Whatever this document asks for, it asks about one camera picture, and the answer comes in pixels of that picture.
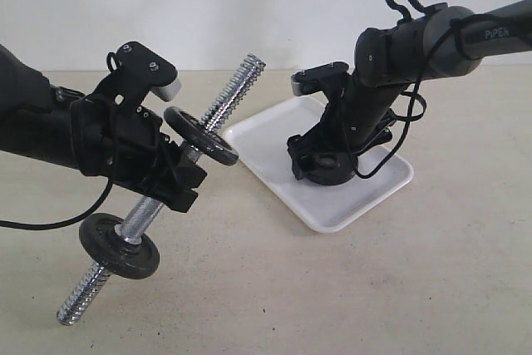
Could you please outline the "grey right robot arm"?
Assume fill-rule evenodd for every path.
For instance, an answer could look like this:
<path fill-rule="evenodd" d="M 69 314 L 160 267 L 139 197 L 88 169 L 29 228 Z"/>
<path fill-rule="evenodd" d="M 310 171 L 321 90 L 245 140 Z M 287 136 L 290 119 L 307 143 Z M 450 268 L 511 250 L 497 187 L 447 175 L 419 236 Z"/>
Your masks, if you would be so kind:
<path fill-rule="evenodd" d="M 287 140 L 296 180 L 340 185 L 355 176 L 373 177 L 395 154 L 370 172 L 360 157 L 392 140 L 398 121 L 408 128 L 421 114 L 392 109 L 399 96 L 426 105 L 423 81 L 465 76 L 486 57 L 531 49 L 531 1 L 522 0 L 476 14 L 466 7 L 437 3 L 412 18 L 404 7 L 395 27 L 370 27 L 357 39 L 354 64 L 329 62 L 292 75 L 295 96 L 321 92 L 328 100 L 319 122 Z"/>

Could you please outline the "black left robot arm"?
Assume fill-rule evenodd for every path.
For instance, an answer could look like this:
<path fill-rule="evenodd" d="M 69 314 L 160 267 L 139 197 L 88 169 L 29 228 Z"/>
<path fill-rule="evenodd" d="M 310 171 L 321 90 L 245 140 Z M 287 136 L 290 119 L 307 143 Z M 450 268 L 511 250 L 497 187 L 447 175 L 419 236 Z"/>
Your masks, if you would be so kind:
<path fill-rule="evenodd" d="M 137 41 L 107 59 L 116 68 L 84 94 L 52 85 L 3 47 L 1 149 L 106 177 L 187 212 L 207 173 L 161 132 L 161 117 L 142 105 L 149 92 L 176 82 L 176 67 Z"/>

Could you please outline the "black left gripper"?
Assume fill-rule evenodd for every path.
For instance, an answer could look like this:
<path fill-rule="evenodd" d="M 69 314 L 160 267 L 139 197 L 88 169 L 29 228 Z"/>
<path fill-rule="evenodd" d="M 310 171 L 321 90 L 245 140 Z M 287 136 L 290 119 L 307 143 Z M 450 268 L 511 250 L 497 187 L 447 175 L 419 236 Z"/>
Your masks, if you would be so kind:
<path fill-rule="evenodd" d="M 98 96 L 74 101 L 71 147 L 80 172 L 105 176 L 115 185 L 153 198 L 170 210 L 187 213 L 207 172 L 192 145 L 170 145 L 162 119 L 144 108 L 127 115 Z"/>

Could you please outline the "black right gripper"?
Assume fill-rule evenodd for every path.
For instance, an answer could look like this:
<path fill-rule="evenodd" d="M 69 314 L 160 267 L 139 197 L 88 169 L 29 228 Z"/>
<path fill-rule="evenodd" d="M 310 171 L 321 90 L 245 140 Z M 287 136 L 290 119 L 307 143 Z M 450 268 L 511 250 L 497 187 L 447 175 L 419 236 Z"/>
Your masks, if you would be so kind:
<path fill-rule="evenodd" d="M 347 160 L 392 139 L 393 99 L 370 94 L 338 94 L 325 106 L 318 123 L 302 135 L 287 139 L 296 180 L 318 181 L 319 156 L 339 155 Z"/>

